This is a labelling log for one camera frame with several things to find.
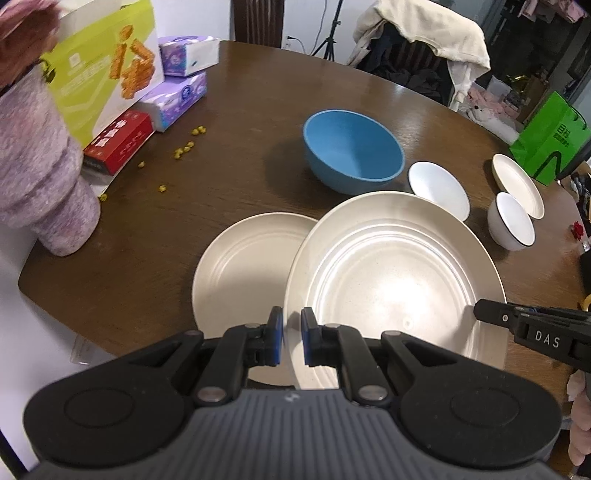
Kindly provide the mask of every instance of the towel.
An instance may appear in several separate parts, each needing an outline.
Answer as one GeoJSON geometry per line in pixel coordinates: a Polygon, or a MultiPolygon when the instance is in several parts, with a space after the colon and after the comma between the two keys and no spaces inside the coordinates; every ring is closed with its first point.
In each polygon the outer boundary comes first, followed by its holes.
{"type": "Polygon", "coordinates": [[[368,53],[368,45],[390,22],[409,42],[420,40],[437,57],[447,59],[454,94],[450,107],[457,110],[474,80],[491,69],[484,33],[477,23],[430,0],[378,0],[357,20],[357,43],[348,65],[355,67],[368,53]]]}

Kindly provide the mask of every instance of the beige plate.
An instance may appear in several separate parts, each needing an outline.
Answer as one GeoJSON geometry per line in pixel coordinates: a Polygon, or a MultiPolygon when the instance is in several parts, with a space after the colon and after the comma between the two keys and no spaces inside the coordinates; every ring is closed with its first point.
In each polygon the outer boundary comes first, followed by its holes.
{"type": "MultiPolygon", "coordinates": [[[[223,231],[205,250],[193,279],[193,313],[206,338],[221,337],[235,325],[266,323],[283,304],[291,263],[316,220],[293,213],[265,213],[223,231]]],[[[249,378],[293,385],[289,360],[256,367],[249,378]]]]}
{"type": "Polygon", "coordinates": [[[508,331],[477,322],[479,299],[505,302],[495,265],[472,231],[415,195],[360,195],[327,213],[291,267],[284,342],[297,386],[337,387],[335,371],[304,366],[300,312],[370,338],[401,330],[503,368],[508,331]]]}
{"type": "Polygon", "coordinates": [[[492,157],[492,174],[499,188],[515,197],[533,219],[544,217],[544,202],[534,181],[515,160],[497,153],[492,157]]]}

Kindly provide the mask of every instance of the clothes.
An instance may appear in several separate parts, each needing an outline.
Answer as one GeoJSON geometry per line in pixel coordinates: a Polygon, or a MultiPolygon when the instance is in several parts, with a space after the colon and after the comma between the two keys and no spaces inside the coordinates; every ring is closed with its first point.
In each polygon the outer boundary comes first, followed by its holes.
{"type": "Polygon", "coordinates": [[[581,18],[589,16],[575,0],[544,0],[543,2],[540,0],[525,0],[517,16],[523,15],[535,22],[537,17],[548,17],[548,7],[571,23],[576,23],[581,18]]]}
{"type": "Polygon", "coordinates": [[[469,20],[430,0],[378,0],[358,19],[355,49],[348,65],[356,66],[390,22],[408,41],[420,40],[433,53],[447,59],[454,86],[450,107],[457,110],[474,80],[491,69],[484,33],[469,20]]]}
{"type": "Polygon", "coordinates": [[[398,65],[392,64],[391,58],[396,58],[401,48],[408,49],[406,39],[391,23],[384,25],[382,35],[371,41],[369,54],[357,65],[359,70],[371,73],[378,77],[405,86],[436,102],[447,105],[452,91],[452,81],[447,67],[443,61],[433,61],[436,57],[432,54],[424,55],[423,50],[416,58],[408,58],[398,65]]]}
{"type": "Polygon", "coordinates": [[[11,0],[0,9],[0,92],[57,42],[55,0],[11,0]]]}
{"type": "Polygon", "coordinates": [[[29,226],[55,255],[74,253],[100,215],[80,178],[82,149],[33,68],[0,98],[0,222],[29,226]]]}

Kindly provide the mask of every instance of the small white plate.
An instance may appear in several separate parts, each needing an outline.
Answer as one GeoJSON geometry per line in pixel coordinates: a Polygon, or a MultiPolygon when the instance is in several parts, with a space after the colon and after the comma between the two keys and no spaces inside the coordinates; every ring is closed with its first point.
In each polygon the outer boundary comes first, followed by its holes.
{"type": "Polygon", "coordinates": [[[492,174],[499,188],[515,197],[527,214],[539,220],[544,216],[544,202],[530,176],[515,160],[497,153],[492,157],[492,174]]]}
{"type": "Polygon", "coordinates": [[[461,222],[470,215],[466,191],[445,168],[431,162],[416,162],[408,169],[408,182],[415,195],[437,203],[461,222]]]}

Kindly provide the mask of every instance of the wooden table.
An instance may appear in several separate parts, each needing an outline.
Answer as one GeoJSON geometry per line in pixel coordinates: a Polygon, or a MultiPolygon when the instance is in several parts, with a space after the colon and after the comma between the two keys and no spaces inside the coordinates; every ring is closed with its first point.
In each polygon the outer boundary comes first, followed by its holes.
{"type": "MultiPolygon", "coordinates": [[[[535,223],[535,245],[515,253],[498,247],[486,211],[498,191],[491,158],[506,147],[458,113],[358,70],[247,44],[222,43],[208,77],[207,98],[153,136],[117,177],[88,243],[66,258],[37,244],[21,274],[25,295],[107,351],[121,355],[194,327],[195,268],[231,224],[278,210],[320,218],[345,200],[304,161],[302,126],[330,108],[384,124],[404,148],[407,168],[430,160],[460,180],[472,204],[467,224],[494,259],[509,301],[576,308],[582,299],[577,244],[568,232],[579,218],[572,198],[558,185],[540,186],[546,215],[535,223]],[[198,125],[207,134],[193,138],[198,125]],[[189,140],[195,148],[175,161],[174,150],[189,140]]],[[[507,369],[564,400],[569,367],[510,343],[507,369]]]]}

